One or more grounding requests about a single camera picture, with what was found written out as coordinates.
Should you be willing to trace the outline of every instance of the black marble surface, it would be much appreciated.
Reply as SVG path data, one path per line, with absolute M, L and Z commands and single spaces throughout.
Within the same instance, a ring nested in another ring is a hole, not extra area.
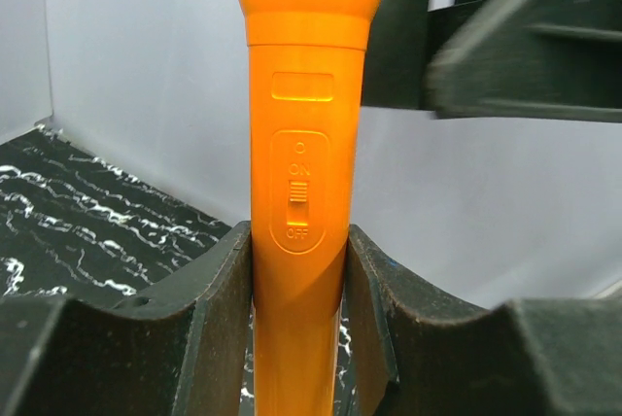
M 2 295 L 70 294 L 109 307 L 205 253 L 229 229 L 43 127 L 0 145 Z M 251 332 L 242 415 L 253 414 Z M 354 414 L 355 393 L 344 318 L 335 415 Z

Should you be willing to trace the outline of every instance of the on/off switch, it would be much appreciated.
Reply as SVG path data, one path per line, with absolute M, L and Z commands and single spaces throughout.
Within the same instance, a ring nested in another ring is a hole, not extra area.
M 290 200 L 288 201 L 288 225 L 308 225 L 308 189 L 308 181 L 290 181 Z
M 325 233 L 328 138 L 313 131 L 272 136 L 270 232 L 286 251 L 308 252 Z

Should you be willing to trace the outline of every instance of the orange plastic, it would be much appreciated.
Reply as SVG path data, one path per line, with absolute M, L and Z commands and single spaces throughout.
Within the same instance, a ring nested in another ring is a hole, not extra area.
M 363 59 L 379 1 L 240 0 L 259 416 L 332 414 Z

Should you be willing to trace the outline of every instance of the recessed rectangle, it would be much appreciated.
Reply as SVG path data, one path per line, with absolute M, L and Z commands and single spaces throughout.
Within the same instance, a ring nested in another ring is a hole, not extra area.
M 288 226 L 309 225 L 309 204 L 304 202 L 290 202 L 288 204 Z
M 332 74 L 274 73 L 272 97 L 277 100 L 330 102 L 332 83 Z

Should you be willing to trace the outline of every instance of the white backdrop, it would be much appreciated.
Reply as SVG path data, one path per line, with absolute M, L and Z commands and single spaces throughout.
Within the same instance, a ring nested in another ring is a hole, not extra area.
M 237 0 L 47 0 L 47 13 L 56 123 L 210 214 L 248 218 Z M 622 276 L 620 150 L 615 125 L 365 108 L 353 221 L 482 305 L 590 295 Z
M 51 114 L 44 0 L 0 0 L 0 143 Z

